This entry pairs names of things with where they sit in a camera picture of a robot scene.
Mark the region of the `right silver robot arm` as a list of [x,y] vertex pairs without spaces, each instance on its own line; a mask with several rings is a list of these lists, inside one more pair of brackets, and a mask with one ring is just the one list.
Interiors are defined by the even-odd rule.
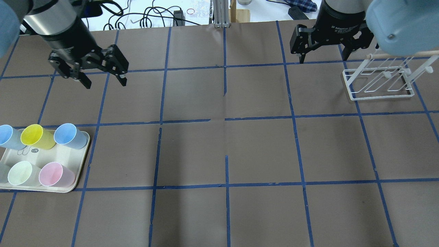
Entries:
[[303,63],[306,54],[322,46],[343,45],[346,61],[372,40],[397,57],[438,47],[437,0],[323,0],[316,23],[298,24],[290,39],[290,52]]

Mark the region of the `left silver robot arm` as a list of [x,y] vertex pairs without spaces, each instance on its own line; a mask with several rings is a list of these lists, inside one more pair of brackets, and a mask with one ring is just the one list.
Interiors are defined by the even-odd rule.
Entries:
[[92,82],[84,70],[99,69],[126,86],[127,58],[115,44],[101,48],[83,22],[83,18],[100,16],[102,9],[110,12],[107,3],[119,9],[112,14],[123,15],[121,6],[112,0],[2,0],[1,56],[16,41],[25,23],[51,47],[48,61],[62,77],[79,81],[89,89]]

